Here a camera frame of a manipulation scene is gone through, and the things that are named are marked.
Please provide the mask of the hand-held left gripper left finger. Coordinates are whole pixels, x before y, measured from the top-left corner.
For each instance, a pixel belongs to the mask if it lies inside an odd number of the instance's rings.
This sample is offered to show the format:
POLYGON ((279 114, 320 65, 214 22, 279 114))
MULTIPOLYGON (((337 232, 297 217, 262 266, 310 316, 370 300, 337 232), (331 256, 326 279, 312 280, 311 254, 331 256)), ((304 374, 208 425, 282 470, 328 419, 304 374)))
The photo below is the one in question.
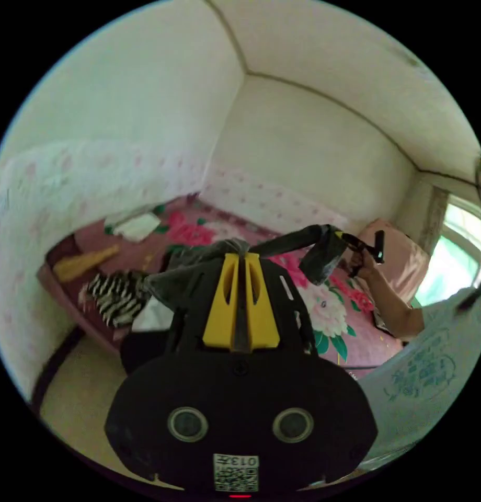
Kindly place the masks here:
POLYGON ((226 254, 202 336, 207 348, 233 348, 238 304, 238 255, 226 254))

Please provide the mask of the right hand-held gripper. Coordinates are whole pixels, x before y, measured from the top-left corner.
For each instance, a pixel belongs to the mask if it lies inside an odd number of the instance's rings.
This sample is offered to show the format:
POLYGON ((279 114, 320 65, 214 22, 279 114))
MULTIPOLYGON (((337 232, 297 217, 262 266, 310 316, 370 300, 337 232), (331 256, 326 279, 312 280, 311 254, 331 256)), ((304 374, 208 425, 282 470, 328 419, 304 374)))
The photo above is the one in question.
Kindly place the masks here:
POLYGON ((343 240, 347 247, 352 250, 353 256, 356 256, 356 262, 352 262, 348 266, 348 276, 350 278, 355 278, 358 276, 360 270, 367 264, 365 260, 365 254, 367 254, 371 261, 375 264, 378 264, 378 237, 375 237, 375 246, 370 246, 366 244, 364 241, 359 239, 358 237, 344 233, 343 231, 335 231, 335 235, 337 238, 343 240))

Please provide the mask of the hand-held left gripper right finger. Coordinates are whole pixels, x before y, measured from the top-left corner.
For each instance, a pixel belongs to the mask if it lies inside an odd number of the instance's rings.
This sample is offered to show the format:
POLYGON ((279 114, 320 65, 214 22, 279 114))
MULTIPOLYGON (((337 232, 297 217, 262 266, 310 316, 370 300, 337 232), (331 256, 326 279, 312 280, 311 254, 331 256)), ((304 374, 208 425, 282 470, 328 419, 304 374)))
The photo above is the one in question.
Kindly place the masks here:
POLYGON ((249 347, 276 349, 280 336, 258 254, 245 255, 245 282, 249 347))

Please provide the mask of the person's right hand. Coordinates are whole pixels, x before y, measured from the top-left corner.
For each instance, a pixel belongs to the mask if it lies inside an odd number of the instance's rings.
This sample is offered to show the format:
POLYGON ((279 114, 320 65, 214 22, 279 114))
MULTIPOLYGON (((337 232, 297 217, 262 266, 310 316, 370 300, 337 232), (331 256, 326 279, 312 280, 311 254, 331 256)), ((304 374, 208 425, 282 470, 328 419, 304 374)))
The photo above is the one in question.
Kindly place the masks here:
POLYGON ((367 249, 352 254, 349 260, 350 276, 367 280, 377 272, 377 263, 367 249))

